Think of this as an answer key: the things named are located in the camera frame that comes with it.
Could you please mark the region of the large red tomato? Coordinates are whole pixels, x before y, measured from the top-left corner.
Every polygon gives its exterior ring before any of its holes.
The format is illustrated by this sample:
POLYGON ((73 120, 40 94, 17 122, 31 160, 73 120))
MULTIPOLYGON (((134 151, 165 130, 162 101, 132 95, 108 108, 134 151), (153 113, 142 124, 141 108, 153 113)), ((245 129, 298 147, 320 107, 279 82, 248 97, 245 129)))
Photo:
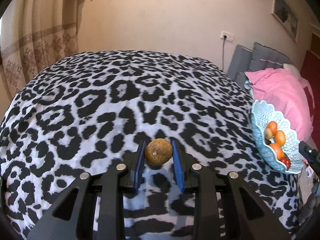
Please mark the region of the large red tomato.
POLYGON ((290 167, 291 167, 291 161, 290 161, 289 158, 281 157, 281 158, 279 159, 279 161, 282 162, 283 164, 285 164, 286 170, 289 170, 289 169, 290 169, 290 167))

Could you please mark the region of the small orange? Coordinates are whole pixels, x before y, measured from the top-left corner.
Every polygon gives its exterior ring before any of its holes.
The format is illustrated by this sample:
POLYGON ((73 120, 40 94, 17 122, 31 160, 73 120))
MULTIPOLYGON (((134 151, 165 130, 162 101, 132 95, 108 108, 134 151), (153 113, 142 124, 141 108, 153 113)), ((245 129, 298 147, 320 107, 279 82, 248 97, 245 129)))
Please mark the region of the small orange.
POLYGON ((286 142, 285 133, 281 130, 277 130, 276 133, 274 134, 274 142, 279 146, 283 146, 286 142))
POLYGON ((284 152, 277 143, 271 143, 271 144, 269 144, 269 146, 275 152, 275 154, 277 156, 277 160, 280 160, 281 158, 284 157, 284 152))

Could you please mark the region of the brown round fruit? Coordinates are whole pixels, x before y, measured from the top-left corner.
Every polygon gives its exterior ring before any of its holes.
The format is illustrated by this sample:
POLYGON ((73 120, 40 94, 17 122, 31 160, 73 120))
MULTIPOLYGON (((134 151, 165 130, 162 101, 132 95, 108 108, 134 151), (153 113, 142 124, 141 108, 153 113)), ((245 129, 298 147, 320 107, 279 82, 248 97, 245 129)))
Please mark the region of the brown round fruit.
POLYGON ((170 142, 159 138, 151 141, 145 150, 146 161, 152 166, 166 163, 172 156, 173 149, 170 142))
POLYGON ((266 128, 264 131, 264 138, 266 140, 270 140, 273 137, 272 130, 270 128, 266 128))

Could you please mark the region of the large orange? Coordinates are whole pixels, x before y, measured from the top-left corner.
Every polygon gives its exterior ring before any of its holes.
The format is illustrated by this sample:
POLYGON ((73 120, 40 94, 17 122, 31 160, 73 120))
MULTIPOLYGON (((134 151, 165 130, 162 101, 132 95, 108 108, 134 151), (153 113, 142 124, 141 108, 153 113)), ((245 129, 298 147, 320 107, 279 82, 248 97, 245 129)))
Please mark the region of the large orange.
POLYGON ((275 121, 271 121, 271 122, 269 122, 269 123, 267 124, 267 127, 266 127, 266 128, 268 128, 268 129, 271 130, 272 135, 275 135, 276 132, 277 132, 277 129, 278 129, 278 125, 277 125, 277 123, 276 123, 275 121))

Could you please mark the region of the light blue lattice fruit basket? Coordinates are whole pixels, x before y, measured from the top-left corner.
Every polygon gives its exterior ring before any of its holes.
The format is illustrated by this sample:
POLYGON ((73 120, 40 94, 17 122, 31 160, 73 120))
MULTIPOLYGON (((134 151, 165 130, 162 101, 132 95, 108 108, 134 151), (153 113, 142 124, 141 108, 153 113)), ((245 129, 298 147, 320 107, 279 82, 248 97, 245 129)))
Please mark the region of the light blue lattice fruit basket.
POLYGON ((260 156, 274 170, 285 174, 299 174, 302 171, 304 162, 303 156, 299 153, 299 140, 297 132, 291 129, 290 121, 287 120, 281 111, 276 111, 274 106, 264 100, 255 100, 251 108, 251 123, 253 138, 260 156), (278 130, 285 133, 286 142, 281 149, 284 157, 289 158, 291 167, 286 170, 285 164, 277 160, 277 156, 269 146, 274 142, 274 136, 270 140, 264 138, 264 131, 267 124, 275 121, 278 130))

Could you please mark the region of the pink blanket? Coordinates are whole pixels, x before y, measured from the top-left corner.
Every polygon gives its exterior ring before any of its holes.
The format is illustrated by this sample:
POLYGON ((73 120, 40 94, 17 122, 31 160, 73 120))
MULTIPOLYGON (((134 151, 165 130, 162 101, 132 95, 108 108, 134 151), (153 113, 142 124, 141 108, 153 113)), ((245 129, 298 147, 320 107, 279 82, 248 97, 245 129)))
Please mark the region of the pink blanket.
POLYGON ((308 80, 295 77, 283 68, 266 68, 256 72, 245 72, 246 86, 251 89, 253 99, 264 100, 280 111, 297 132, 298 140, 308 141, 313 132, 315 102, 308 80))

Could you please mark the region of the leopard print table cloth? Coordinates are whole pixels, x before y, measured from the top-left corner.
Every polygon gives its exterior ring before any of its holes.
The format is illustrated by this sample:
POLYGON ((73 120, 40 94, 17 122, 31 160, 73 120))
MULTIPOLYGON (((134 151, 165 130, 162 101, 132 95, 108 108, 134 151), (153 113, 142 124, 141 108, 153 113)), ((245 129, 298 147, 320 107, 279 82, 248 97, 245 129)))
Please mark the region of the leopard print table cloth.
POLYGON ((238 172, 291 235, 295 176, 260 157, 253 99, 210 61, 151 51, 81 53, 18 92, 1 122, 5 213, 22 239, 82 172, 99 174, 140 141, 176 140, 214 172, 238 172))

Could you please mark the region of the white pillow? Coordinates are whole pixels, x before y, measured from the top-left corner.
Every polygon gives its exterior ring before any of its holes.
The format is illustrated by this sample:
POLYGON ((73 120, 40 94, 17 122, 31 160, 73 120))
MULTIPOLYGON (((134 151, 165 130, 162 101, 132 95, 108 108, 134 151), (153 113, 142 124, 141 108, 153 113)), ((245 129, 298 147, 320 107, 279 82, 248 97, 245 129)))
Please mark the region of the white pillow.
POLYGON ((287 70, 292 76, 294 76, 298 81, 301 79, 301 74, 299 70, 292 64, 284 63, 283 69, 287 70))

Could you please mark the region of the beige patterned curtain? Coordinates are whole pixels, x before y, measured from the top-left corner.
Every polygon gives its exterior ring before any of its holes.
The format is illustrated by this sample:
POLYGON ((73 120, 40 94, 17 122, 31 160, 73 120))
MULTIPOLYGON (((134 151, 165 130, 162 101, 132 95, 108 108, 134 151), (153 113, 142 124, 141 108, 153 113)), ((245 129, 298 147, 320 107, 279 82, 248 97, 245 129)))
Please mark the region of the beige patterned curtain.
POLYGON ((44 68, 78 52, 80 0, 12 0, 2 16, 1 60, 10 99, 44 68))

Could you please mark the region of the white wall socket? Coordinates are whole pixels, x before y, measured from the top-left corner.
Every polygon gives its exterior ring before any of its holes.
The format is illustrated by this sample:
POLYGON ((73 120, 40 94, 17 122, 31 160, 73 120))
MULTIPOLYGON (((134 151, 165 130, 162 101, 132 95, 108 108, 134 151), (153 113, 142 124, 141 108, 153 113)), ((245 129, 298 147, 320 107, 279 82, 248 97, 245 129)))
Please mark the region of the white wall socket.
POLYGON ((229 32, 226 32, 226 31, 221 31, 221 35, 220 35, 220 38, 223 39, 223 40, 226 40, 228 42, 231 42, 233 43, 234 42, 234 34, 231 34, 229 32))

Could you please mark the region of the framed wall picture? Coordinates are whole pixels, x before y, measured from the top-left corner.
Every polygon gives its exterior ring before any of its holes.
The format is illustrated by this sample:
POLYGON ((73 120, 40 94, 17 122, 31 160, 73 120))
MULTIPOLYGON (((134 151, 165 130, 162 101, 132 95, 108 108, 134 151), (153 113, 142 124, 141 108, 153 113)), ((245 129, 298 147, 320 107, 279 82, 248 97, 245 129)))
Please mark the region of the framed wall picture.
POLYGON ((297 42, 299 19, 285 0, 273 0, 272 16, 283 26, 289 36, 297 42))

